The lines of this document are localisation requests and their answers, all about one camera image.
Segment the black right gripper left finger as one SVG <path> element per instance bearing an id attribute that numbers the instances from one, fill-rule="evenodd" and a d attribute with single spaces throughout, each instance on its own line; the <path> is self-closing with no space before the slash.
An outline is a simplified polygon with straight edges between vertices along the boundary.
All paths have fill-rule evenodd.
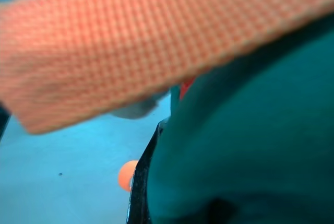
<path id="1" fill-rule="evenodd" d="M 2 103 L 0 103 L 0 140 L 2 140 L 10 117 L 11 113 L 5 108 Z"/>

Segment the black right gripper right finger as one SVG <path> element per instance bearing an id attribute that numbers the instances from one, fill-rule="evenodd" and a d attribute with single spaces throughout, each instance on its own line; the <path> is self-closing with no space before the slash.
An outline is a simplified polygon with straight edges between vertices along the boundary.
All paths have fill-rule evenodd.
<path id="1" fill-rule="evenodd" d="M 160 121 L 146 149 L 141 155 L 131 178 L 131 191 L 127 210 L 126 224 L 151 223 L 147 205 L 147 178 L 152 154 L 164 129 L 164 121 Z"/>

